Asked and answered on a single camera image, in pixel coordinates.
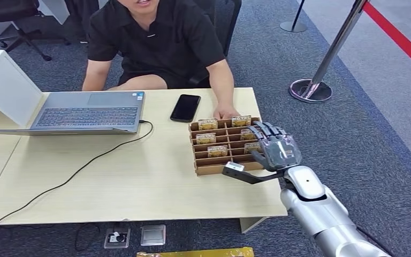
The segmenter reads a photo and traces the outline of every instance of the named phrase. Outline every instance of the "chair leg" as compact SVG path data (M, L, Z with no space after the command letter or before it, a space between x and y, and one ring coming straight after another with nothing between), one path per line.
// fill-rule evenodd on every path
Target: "chair leg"
M39 48L36 44L34 44L34 42L32 42L32 40L31 40L30 38L24 37L23 40L24 40L27 44L29 44L32 48L34 48L35 51L36 51L45 61L50 61L50 60L52 60L52 58L51 58L50 56L48 56L48 55L45 55L45 54L40 50L40 48Z
M0 37L0 41L9 41L9 40L15 40L17 39L19 36L8 36L8 37Z
M24 42L24 39L21 37L18 37L15 41L10 43L9 46L5 48L5 51L10 52L11 50L15 49L17 46L21 45L23 42Z
M27 33L31 40L62 40L64 44L69 45L70 42L63 36L59 35L50 35L50 34L43 34L40 30L31 31Z

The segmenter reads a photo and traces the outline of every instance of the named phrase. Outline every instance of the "smartphone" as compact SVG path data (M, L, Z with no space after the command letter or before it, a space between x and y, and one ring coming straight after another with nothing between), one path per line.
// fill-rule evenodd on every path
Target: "smartphone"
M181 95L171 114L175 122L191 122L196 114L201 97L198 95Z

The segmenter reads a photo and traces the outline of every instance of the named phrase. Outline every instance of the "stanchion post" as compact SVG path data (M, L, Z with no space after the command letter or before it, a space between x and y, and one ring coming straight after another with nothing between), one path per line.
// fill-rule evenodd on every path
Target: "stanchion post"
M301 79L291 84L289 87L289 93L294 98L308 103L320 103L331 98L333 91L327 84L322 82L322 79L327 73L327 69L333 58L339 52L357 23L366 2L369 2L369 0L355 0L351 12L344 21L344 24L341 26L338 35L333 40L333 43L330 45L330 49L322 60L316 74L313 76L313 79Z
M307 30L306 26L302 23L297 23L299 20L300 13L302 12L303 9L303 4L305 3L305 0L302 0L300 3L299 9L297 10L297 14L295 15L294 21L285 21L279 25L279 27L285 31L289 32L304 32Z

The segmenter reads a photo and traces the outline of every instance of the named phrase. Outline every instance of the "red barrier rope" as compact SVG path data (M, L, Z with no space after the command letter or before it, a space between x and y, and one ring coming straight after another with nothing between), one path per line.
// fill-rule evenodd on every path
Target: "red barrier rope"
M411 41L404 36L393 24L391 24L374 6L366 2L364 11L373 19L379 27L411 58Z

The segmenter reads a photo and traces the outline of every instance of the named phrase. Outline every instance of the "robotic arm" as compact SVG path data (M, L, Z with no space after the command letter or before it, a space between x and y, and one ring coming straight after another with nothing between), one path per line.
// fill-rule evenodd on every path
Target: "robotic arm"
M281 191L281 201L326 257L390 257L357 231L346 207L314 171L300 165L302 156L291 135L267 122L255 124L257 127L248 128L256 135L263 155L257 151L251 154L274 174L253 176L243 171L243 165L229 162L224 175L250 184L282 178L286 186Z

